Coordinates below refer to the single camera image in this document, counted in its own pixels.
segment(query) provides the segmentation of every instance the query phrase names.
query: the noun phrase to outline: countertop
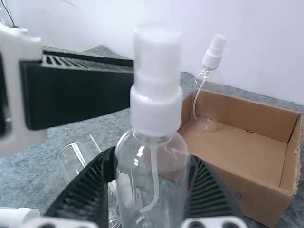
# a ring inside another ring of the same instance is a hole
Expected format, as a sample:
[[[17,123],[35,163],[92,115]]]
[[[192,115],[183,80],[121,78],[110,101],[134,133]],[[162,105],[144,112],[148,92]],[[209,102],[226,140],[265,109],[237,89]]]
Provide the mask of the countertop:
[[[88,52],[102,56],[116,57],[113,52],[103,46]],[[193,75],[181,74],[181,86],[184,95],[192,91]],[[304,106],[274,99],[225,86],[225,92],[248,100],[258,101],[282,108],[304,112]],[[73,142],[86,143],[95,150],[90,140],[92,134],[102,150],[116,145],[120,136],[130,128],[130,110],[98,118],[72,123],[48,129],[47,140],[40,145],[32,145],[12,156],[0,158],[0,206],[37,208],[42,213],[64,189],[66,183],[57,163],[58,152]],[[304,153],[303,142],[301,156]],[[303,160],[301,173],[304,173]],[[249,227],[263,227],[255,221],[247,220]],[[301,175],[298,193],[280,219],[278,227],[303,227],[304,224],[304,176]]]

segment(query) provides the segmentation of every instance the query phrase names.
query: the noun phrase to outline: white wall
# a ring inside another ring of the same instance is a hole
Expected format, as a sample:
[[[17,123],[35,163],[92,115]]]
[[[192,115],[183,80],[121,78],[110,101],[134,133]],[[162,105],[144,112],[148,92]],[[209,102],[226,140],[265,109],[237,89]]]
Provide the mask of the white wall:
[[[183,71],[196,74],[214,32],[227,36],[224,83],[304,105],[302,0],[6,0],[46,45],[105,45],[133,56],[132,31],[164,21],[184,31]]]

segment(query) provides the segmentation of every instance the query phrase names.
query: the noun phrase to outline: white spray nozzle cap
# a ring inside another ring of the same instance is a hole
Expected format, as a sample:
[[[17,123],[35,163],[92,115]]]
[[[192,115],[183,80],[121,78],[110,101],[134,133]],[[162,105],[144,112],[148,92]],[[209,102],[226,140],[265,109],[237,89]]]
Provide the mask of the white spray nozzle cap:
[[[40,211],[32,208],[0,208],[0,227],[19,228],[27,221],[40,217]]]
[[[217,33],[203,58],[203,64],[211,69],[217,69],[223,57],[226,37]]]
[[[164,136],[181,124],[181,33],[146,25],[134,34],[131,125],[147,136]]]

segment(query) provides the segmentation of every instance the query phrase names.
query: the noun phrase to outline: clear plastic spray bottle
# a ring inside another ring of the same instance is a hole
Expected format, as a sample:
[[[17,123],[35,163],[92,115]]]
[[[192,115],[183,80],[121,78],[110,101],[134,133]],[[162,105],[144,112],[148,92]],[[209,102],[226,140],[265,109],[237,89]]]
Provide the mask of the clear plastic spray bottle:
[[[198,101],[203,103],[204,99],[207,99],[202,91],[214,93],[213,97],[224,93],[223,78],[219,72],[216,72],[216,69],[222,60],[225,43],[226,38],[223,35],[214,35],[203,58],[203,69],[194,78],[192,116],[197,122],[198,132],[212,133],[219,126],[217,114],[212,109],[207,109],[203,104],[198,105]]]
[[[123,228],[178,228],[187,197],[190,155],[181,124],[181,35],[157,25],[134,35],[131,125],[116,146]]]

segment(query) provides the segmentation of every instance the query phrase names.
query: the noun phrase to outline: open cardboard box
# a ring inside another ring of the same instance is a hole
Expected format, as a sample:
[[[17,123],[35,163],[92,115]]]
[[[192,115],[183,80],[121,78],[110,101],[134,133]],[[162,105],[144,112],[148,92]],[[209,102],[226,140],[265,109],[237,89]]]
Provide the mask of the open cardboard box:
[[[216,114],[213,133],[196,131],[192,95],[183,101],[179,133],[189,151],[209,163],[244,215],[274,227],[297,192],[300,113],[202,91],[196,114]]]

